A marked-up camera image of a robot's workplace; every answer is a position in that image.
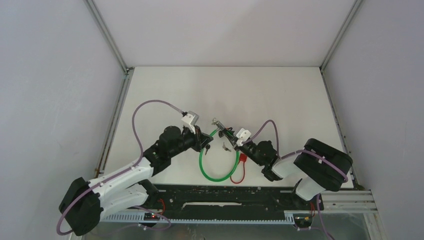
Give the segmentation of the green cable lock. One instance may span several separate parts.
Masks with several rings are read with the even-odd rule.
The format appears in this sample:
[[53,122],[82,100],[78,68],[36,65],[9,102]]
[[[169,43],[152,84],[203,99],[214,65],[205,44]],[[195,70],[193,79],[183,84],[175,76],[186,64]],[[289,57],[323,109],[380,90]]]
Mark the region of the green cable lock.
[[[231,143],[223,136],[219,137],[220,128],[217,127],[211,132],[213,141],[211,148],[205,155],[204,150],[199,154],[199,169],[203,177],[213,184],[231,184],[231,177],[239,166],[240,153],[232,149]],[[222,146],[231,149],[231,152],[225,151]]]

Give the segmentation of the silver key bunch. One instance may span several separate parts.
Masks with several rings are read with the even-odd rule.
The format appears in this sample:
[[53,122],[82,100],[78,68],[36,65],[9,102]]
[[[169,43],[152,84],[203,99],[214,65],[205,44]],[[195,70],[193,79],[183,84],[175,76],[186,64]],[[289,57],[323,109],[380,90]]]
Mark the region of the silver key bunch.
[[212,123],[211,124],[214,125],[214,126],[217,126],[219,128],[220,125],[221,125],[221,122],[216,117],[214,117],[212,119]]

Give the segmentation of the small silver lock key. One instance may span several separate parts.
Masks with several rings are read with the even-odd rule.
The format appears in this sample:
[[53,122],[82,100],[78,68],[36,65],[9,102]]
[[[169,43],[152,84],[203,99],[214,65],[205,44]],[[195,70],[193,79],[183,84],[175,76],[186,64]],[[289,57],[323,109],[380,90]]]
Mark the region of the small silver lock key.
[[225,143],[222,144],[222,148],[227,151],[227,152],[231,152],[232,150],[228,147],[226,147]]

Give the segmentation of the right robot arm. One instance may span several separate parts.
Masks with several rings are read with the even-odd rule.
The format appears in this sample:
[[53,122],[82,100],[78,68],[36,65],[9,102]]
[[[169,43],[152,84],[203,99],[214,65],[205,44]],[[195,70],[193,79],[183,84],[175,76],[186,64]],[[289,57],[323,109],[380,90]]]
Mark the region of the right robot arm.
[[281,181],[297,173],[304,173],[291,194],[291,204],[304,209],[316,195],[323,191],[337,192],[349,181],[348,173],[353,159],[346,153],[315,138],[307,140],[302,149],[278,156],[272,142],[249,141],[235,147],[258,166],[261,173],[271,181]]

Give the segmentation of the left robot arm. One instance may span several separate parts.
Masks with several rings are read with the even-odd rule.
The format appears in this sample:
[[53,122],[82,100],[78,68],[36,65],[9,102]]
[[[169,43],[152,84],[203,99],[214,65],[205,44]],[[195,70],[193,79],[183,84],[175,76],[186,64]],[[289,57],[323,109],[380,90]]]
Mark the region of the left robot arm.
[[96,227],[103,218],[121,210],[144,206],[153,208],[158,194],[150,189],[140,191],[137,185],[164,171],[173,157],[192,149],[200,152],[213,137],[198,126],[168,126],[139,158],[102,177],[85,180],[79,177],[70,184],[58,210],[58,235],[74,233],[82,236]]

